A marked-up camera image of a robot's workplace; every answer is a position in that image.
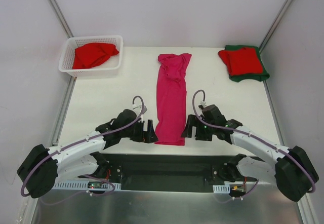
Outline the pink t shirt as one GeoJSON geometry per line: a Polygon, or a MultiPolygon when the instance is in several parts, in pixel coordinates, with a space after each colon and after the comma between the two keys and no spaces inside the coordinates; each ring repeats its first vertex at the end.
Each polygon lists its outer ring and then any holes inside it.
{"type": "Polygon", "coordinates": [[[181,136],[186,126],[186,71],[192,55],[189,53],[160,54],[156,84],[155,129],[157,144],[184,146],[181,136]]]}

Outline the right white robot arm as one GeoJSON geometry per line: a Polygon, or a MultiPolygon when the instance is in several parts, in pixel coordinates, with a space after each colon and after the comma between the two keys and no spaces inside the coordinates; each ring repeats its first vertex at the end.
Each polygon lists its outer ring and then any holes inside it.
{"type": "Polygon", "coordinates": [[[268,142],[255,135],[241,122],[227,120],[217,106],[200,106],[201,115],[189,115],[182,137],[210,141],[213,136],[230,145],[243,148],[254,158],[238,154],[217,169],[223,181],[236,182],[244,177],[272,184],[289,200],[298,202],[315,191],[319,176],[301,147],[268,142]]]}

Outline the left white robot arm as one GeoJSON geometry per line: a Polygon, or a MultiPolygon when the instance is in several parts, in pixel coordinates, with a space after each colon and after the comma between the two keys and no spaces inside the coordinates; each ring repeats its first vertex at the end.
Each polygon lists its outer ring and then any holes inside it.
{"type": "Polygon", "coordinates": [[[147,129],[144,123],[134,111],[125,109],[77,142],[50,148],[42,144],[35,146],[17,170],[23,182],[21,195],[34,199],[42,197],[55,184],[74,177],[89,175],[108,179],[112,170],[102,150],[118,144],[123,138],[142,143],[158,141],[153,121],[147,121],[147,129]]]}

